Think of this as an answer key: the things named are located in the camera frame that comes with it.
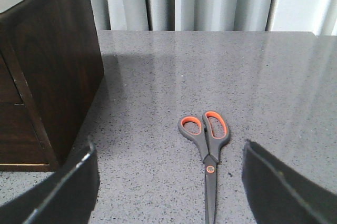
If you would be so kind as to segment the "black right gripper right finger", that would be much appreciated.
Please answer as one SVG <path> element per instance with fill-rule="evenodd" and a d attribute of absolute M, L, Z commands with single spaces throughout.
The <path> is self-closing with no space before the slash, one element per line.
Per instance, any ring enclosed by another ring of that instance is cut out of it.
<path fill-rule="evenodd" d="M 336 223 L 336 195 L 256 142 L 243 149 L 242 182 L 257 223 Z"/>

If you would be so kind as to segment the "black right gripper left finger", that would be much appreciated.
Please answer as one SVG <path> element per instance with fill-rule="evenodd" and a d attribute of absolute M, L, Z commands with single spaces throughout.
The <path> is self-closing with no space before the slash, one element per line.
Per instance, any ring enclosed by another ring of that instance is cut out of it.
<path fill-rule="evenodd" d="M 43 182 L 1 206 L 1 223 L 88 223 L 100 186 L 92 140 Z"/>

